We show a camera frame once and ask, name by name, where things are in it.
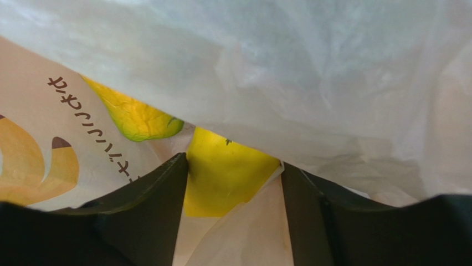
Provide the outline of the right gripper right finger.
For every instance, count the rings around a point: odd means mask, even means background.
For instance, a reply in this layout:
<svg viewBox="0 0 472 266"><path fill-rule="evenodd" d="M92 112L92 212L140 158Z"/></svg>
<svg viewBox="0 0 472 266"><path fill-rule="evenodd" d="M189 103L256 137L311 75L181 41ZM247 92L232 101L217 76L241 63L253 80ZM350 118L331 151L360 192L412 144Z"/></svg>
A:
<svg viewBox="0 0 472 266"><path fill-rule="evenodd" d="M384 211L390 206L356 194L289 163L282 174L295 265L346 265L333 207Z"/></svg>

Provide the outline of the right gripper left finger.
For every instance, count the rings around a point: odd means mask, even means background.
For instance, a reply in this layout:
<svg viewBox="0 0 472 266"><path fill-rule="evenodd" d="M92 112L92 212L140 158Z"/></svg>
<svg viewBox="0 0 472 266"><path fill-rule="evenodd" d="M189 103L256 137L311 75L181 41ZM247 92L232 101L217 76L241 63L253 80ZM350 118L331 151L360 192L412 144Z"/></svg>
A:
<svg viewBox="0 0 472 266"><path fill-rule="evenodd" d="M57 214L91 218L91 231L134 265L172 265L187 183L178 153L145 176Z"/></svg>

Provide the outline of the yellow green fake mango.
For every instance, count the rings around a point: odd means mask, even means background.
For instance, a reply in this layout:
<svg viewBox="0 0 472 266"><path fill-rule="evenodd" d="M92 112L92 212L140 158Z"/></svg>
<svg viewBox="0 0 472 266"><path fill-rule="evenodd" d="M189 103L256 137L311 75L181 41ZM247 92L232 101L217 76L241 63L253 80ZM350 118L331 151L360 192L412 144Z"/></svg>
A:
<svg viewBox="0 0 472 266"><path fill-rule="evenodd" d="M98 95L116 127L127 139L134 142L166 139L182 130L182 120L83 75L81 78Z"/></svg>

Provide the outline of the banana print plastic bag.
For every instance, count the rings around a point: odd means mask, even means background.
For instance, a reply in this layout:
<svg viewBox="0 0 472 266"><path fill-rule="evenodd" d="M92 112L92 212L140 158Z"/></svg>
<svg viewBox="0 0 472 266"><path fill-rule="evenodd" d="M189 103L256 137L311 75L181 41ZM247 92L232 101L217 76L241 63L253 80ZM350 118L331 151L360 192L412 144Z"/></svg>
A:
<svg viewBox="0 0 472 266"><path fill-rule="evenodd" d="M219 219L182 207L172 264L295 265L285 163L390 206L333 207L346 265L471 264L470 1L2 1L2 265L134 265L56 211L186 155L82 75L281 162Z"/></svg>

